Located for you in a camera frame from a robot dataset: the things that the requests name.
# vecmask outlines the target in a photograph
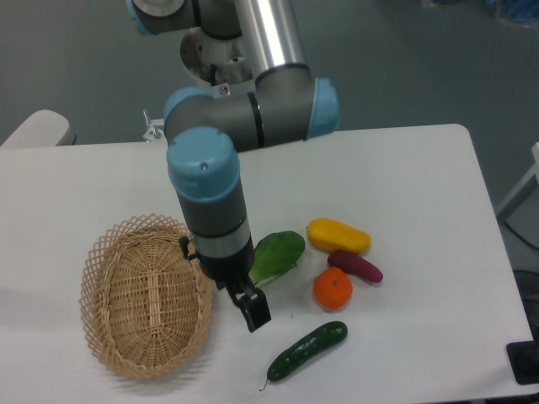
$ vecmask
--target silver arm tube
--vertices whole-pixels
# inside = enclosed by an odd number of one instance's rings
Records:
[[[284,65],[307,64],[290,0],[236,0],[253,76]]]

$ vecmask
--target wicker basket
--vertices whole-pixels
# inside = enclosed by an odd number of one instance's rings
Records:
[[[133,217],[94,244],[80,300],[93,356],[129,378],[177,368],[202,344],[211,318],[211,282],[178,244],[175,219]]]

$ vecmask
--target yellow mango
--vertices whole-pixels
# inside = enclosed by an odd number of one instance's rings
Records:
[[[309,223],[307,238],[314,247],[329,253],[341,250],[359,254],[365,253],[371,246],[371,236],[364,231],[326,218]]]

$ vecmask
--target white chair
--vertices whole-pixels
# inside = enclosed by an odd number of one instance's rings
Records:
[[[75,131],[66,118],[56,112],[42,109],[23,122],[0,148],[69,146],[75,143],[76,139]]]
[[[535,164],[496,206],[495,213],[499,223],[504,223],[539,184],[539,143],[531,148],[531,152],[535,158]]]

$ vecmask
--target blue joint cap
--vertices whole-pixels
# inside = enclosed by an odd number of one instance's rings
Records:
[[[209,126],[182,132],[167,150],[168,176],[179,196],[198,203],[217,202],[239,182],[236,149],[227,134]]]
[[[315,78],[311,120],[305,140],[335,132],[339,122],[339,97],[334,85],[328,78]]]
[[[168,97],[168,100],[165,103],[165,110],[163,113],[164,123],[167,123],[167,118],[174,108],[176,108],[179,104],[183,103],[187,98],[197,96],[213,98],[211,94],[208,93],[206,90],[203,90],[202,88],[198,87],[186,87],[173,92],[172,95]]]
[[[135,25],[136,32],[138,32],[140,35],[153,35],[150,31],[147,30],[141,19],[138,18],[138,14],[136,13],[133,0],[125,0],[125,5],[127,6],[127,10],[129,11],[129,15],[131,16],[131,21],[133,21],[133,24]]]

